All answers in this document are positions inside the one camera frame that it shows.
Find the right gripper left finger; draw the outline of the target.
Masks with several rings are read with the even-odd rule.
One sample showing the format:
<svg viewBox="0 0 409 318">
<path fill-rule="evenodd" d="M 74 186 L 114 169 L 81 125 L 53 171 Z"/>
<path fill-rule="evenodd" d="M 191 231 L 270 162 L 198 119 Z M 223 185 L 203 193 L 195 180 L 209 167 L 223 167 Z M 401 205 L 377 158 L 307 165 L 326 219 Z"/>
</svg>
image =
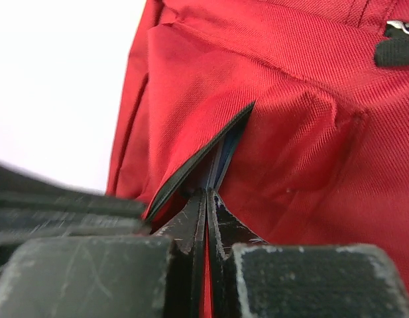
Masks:
<svg viewBox="0 0 409 318">
<path fill-rule="evenodd" d="M 32 238 L 0 253 L 0 317 L 199 317 L 204 193 L 158 231 Z"/>
</svg>

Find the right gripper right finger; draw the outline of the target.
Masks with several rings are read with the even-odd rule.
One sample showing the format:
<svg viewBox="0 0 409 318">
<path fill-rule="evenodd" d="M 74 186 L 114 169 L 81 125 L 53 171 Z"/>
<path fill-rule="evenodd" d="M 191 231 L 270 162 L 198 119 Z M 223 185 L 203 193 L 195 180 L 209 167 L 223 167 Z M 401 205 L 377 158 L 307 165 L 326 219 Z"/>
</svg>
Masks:
<svg viewBox="0 0 409 318">
<path fill-rule="evenodd" d="M 377 246 L 273 245 L 207 192 L 214 317 L 409 317 L 409 295 Z"/>
</svg>

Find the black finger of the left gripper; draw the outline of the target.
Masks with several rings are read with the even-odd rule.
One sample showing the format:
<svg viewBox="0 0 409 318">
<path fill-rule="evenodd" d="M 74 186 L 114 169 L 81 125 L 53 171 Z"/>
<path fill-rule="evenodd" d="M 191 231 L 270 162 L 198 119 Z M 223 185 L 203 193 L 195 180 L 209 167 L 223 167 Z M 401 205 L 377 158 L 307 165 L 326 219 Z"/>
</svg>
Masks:
<svg viewBox="0 0 409 318">
<path fill-rule="evenodd" d="M 35 238 L 146 234 L 138 201 L 57 187 L 0 165 L 0 253 Z"/>
</svg>

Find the blue wallet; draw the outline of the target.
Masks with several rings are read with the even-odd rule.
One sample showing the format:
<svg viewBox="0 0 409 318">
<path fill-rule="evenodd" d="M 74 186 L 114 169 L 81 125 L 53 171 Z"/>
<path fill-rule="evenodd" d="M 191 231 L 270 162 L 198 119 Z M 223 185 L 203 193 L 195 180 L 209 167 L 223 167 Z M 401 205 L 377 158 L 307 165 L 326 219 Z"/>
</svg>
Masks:
<svg viewBox="0 0 409 318">
<path fill-rule="evenodd" d="M 218 190 L 221 187 L 241 135 L 240 129 L 231 129 L 217 143 L 210 157 L 209 168 L 205 171 L 200 183 L 204 189 Z"/>
</svg>

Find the red student backpack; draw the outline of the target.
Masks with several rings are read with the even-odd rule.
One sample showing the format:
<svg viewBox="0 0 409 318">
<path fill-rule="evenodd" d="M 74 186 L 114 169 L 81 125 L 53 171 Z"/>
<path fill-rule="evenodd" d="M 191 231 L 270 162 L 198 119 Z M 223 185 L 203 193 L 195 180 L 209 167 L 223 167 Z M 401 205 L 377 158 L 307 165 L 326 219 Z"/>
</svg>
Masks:
<svg viewBox="0 0 409 318">
<path fill-rule="evenodd" d="M 240 141 L 218 190 L 217 143 Z M 371 244 L 409 295 L 409 1 L 147 1 L 107 192 L 156 232 L 207 192 L 273 245 Z"/>
</svg>

